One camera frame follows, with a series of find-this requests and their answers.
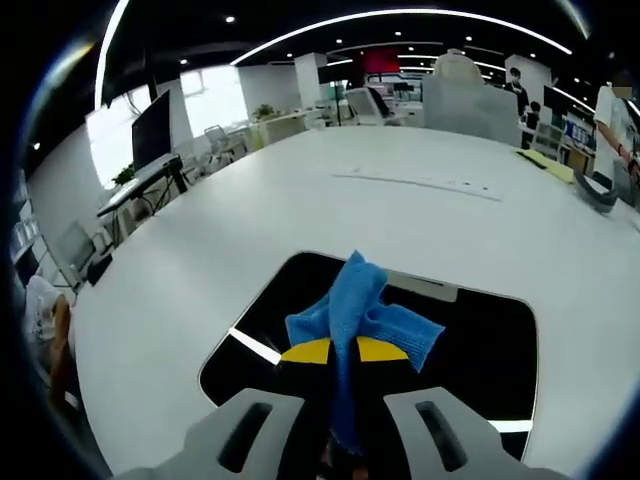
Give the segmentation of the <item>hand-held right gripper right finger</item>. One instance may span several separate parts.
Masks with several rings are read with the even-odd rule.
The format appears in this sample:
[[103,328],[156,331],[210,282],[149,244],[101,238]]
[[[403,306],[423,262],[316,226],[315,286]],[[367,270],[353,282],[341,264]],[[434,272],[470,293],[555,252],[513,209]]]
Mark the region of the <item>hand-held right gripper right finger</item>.
[[421,388],[406,354],[360,338],[357,435],[371,479],[504,479],[498,431],[442,387]]

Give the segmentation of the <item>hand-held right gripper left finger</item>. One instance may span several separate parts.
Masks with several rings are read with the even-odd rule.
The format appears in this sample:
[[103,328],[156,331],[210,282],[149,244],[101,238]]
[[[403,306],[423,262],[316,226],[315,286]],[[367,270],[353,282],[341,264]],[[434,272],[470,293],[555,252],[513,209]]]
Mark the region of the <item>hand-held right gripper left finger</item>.
[[327,467],[333,348],[299,345],[272,364],[234,337],[199,377],[216,409],[190,432],[207,479],[319,479]]

